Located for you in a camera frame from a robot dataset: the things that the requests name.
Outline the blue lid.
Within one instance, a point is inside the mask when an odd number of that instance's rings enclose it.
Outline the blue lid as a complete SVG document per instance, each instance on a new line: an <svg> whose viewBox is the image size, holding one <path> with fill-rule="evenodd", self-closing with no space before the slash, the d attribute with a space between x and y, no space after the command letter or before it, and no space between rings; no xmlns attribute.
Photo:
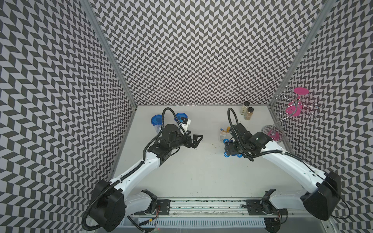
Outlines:
<svg viewBox="0 0 373 233"><path fill-rule="evenodd" d="M225 139L224 143L224 156L231 157L236 156L242 158L242 151L238 148L238 144L234 140Z"/></svg>
<svg viewBox="0 0 373 233"><path fill-rule="evenodd" d="M162 125L162 115L154 115L152 118L151 118L151 124L155 127L155 126L161 126Z"/></svg>
<svg viewBox="0 0 373 233"><path fill-rule="evenodd" d="M185 113L177 113L176 114L176 118L174 119L176 122L179 122L181 120L181 118L184 117L184 118L187 118L187 115Z"/></svg>

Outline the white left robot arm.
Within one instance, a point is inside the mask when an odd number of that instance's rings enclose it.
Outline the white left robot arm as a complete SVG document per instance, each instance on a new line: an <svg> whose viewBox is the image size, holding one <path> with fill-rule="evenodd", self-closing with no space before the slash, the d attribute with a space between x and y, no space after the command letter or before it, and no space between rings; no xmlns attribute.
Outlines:
<svg viewBox="0 0 373 233"><path fill-rule="evenodd" d="M104 228L111 232L125 217L130 218L135 213L157 214L159 207L155 194L146 189L135 195L131 192L181 147L195 149L199 146L204 137L192 135L188 125L187 118L179 120L176 113L166 107L161 115L160 130L145 146L142 159L121 175L95 185L81 219L82 228L85 231Z"/></svg>

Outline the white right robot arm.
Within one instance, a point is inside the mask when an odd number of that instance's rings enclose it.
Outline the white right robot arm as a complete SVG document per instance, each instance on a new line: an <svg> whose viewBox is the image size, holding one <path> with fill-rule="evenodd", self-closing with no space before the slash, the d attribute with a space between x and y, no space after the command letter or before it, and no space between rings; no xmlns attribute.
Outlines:
<svg viewBox="0 0 373 233"><path fill-rule="evenodd" d="M326 173L300 157L286 151L277 142L263 132L251 134L241 123L235 111L229 107L227 117L232 140L224 143L227 156L241 155L251 162L263 158L272 162L294 178L301 190L284 192L270 189L259 201L261 211L273 215L283 209L306 210L319 220L329 220L342 198L341 177L335 173Z"/></svg>

